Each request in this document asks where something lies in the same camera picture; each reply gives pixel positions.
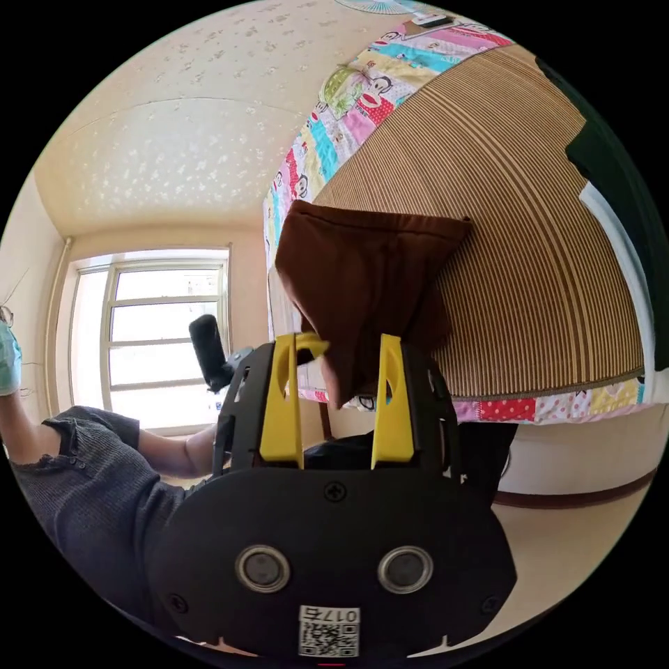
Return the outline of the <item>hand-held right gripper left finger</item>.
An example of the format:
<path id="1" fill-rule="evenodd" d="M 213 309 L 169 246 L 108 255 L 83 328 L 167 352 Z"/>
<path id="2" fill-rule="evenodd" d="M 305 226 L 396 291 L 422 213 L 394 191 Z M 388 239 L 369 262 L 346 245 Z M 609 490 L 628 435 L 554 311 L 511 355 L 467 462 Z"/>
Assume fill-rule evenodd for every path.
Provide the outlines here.
<path id="1" fill-rule="evenodd" d="M 259 455 L 270 466 L 304 468 L 294 334 L 274 342 Z"/>

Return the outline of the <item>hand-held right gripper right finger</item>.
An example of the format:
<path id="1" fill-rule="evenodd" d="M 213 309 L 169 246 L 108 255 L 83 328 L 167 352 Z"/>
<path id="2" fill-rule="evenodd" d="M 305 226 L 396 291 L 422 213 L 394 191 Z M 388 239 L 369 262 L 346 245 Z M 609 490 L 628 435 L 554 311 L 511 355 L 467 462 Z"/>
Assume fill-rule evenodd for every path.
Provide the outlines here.
<path id="1" fill-rule="evenodd" d="M 371 468 L 408 465 L 414 453 L 402 341 L 397 336 L 383 334 L 380 341 Z"/>

